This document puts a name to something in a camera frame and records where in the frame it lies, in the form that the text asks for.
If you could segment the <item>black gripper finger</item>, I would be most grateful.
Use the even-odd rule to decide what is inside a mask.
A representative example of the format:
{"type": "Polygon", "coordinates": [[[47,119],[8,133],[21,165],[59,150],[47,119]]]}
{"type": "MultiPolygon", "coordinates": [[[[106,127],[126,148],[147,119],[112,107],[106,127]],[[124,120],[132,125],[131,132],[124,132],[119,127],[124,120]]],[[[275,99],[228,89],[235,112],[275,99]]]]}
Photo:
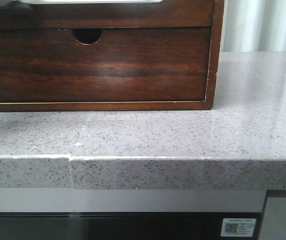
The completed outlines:
{"type": "Polygon", "coordinates": [[[33,11],[33,7],[31,5],[25,2],[18,1],[18,0],[10,1],[8,4],[6,4],[6,8],[10,12],[32,12],[33,11]]]}

